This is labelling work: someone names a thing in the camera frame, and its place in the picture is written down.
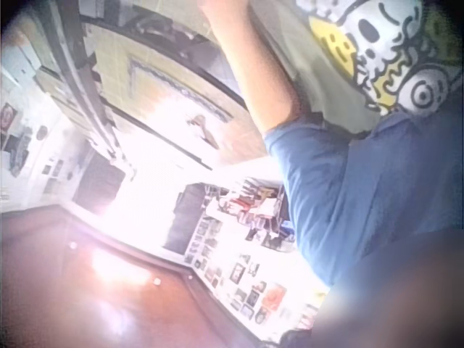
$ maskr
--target collage of pictures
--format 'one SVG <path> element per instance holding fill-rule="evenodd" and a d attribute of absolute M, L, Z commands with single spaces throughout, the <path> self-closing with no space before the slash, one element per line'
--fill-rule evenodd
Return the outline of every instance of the collage of pictures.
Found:
<path fill-rule="evenodd" d="M 204 215 L 185 259 L 213 294 L 251 332 L 268 332 L 271 336 L 276 334 L 276 327 L 280 334 L 290 328 L 312 327 L 317 309 L 311 306 L 298 311 L 285 308 L 282 303 L 287 289 L 260 275 L 260 261 L 253 256 L 238 253 L 236 259 L 224 262 L 225 265 L 217 264 L 212 256 L 218 246 L 222 224 Z"/>

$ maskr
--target hand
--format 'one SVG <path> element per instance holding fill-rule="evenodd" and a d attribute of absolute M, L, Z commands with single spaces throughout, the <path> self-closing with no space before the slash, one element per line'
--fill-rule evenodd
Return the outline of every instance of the hand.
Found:
<path fill-rule="evenodd" d="M 210 22 L 241 19 L 248 13 L 249 0 L 197 0 Z"/>

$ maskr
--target raised arm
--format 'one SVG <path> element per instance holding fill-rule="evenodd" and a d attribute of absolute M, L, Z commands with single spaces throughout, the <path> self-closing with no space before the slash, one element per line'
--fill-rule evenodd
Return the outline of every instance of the raised arm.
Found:
<path fill-rule="evenodd" d="M 254 123 L 265 134 L 295 120 L 300 103 L 249 16 L 249 0 L 199 0 L 231 64 Z"/>

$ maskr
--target wooden floor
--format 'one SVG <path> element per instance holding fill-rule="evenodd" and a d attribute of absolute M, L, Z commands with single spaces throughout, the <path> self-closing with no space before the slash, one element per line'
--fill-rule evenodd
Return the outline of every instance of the wooden floor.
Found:
<path fill-rule="evenodd" d="M 112 256 L 56 210 L 10 214 L 2 228 L 5 347 L 231 347 L 178 274 Z"/>

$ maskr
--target t-shirt sleeve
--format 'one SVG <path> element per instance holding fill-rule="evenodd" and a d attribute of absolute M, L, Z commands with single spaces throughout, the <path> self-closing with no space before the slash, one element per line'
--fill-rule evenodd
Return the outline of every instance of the t-shirt sleeve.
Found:
<path fill-rule="evenodd" d="M 336 255 L 320 253 L 330 252 L 324 243 L 336 220 L 332 215 L 343 184 L 348 140 L 300 119 L 270 131 L 265 144 L 283 174 L 289 214 L 303 257 L 311 266 L 316 266 L 320 257 L 333 259 Z M 323 270 L 313 270 L 327 282 Z"/>

